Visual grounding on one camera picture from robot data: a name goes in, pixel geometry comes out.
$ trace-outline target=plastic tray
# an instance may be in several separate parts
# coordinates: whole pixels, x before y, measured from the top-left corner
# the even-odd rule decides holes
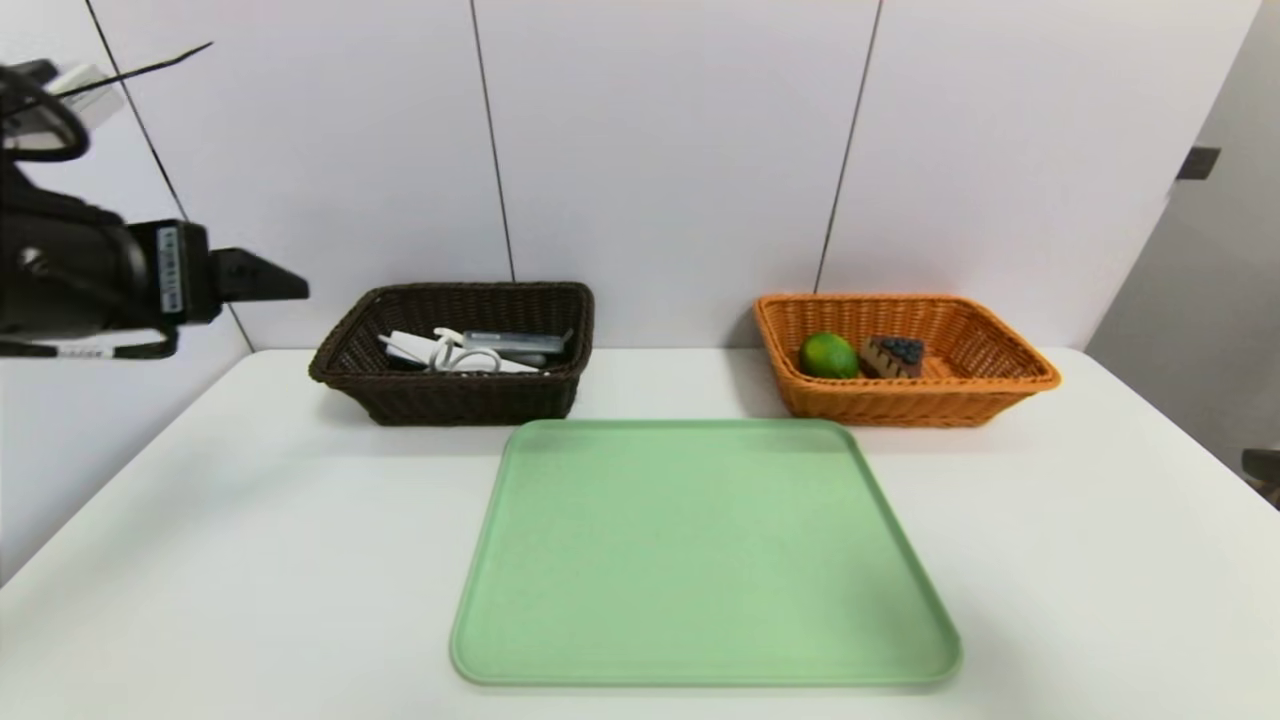
[[[960,639],[852,438],[826,420],[530,423],[453,628],[520,685],[941,680]]]

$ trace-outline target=electronic device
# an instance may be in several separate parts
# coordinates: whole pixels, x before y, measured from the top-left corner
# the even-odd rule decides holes
[[[207,324],[227,302],[310,293],[305,279],[247,250],[210,250],[202,225],[127,224],[27,179],[19,161],[61,163],[88,151],[81,114],[100,117],[110,104],[101,90],[122,77],[83,65],[58,73],[49,60],[0,65],[0,356],[168,357],[178,350],[179,325]],[[36,342],[134,329],[163,340],[123,347]]]

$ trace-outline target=blueberry cake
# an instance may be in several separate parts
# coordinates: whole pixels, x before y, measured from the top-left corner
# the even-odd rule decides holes
[[[924,341],[911,337],[874,336],[858,348],[863,374],[868,378],[919,378],[924,363]]]

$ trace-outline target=brown wicker basket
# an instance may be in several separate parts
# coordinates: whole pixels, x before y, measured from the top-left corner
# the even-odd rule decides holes
[[[778,392],[792,415],[846,425],[974,427],[1061,382],[1057,370],[977,302],[942,295],[772,295],[755,302]],[[800,345],[833,332],[925,343],[919,379],[829,380],[801,374]]]
[[[356,398],[380,425],[518,425],[563,418],[591,356],[595,301],[581,283],[421,283],[366,293],[329,333],[311,378]],[[379,334],[438,327],[573,334],[545,373],[393,370]]]

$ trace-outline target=green fruit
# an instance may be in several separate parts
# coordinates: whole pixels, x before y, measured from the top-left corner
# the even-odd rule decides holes
[[[849,341],[836,333],[812,334],[800,346],[800,369],[815,378],[856,378],[858,354]]]

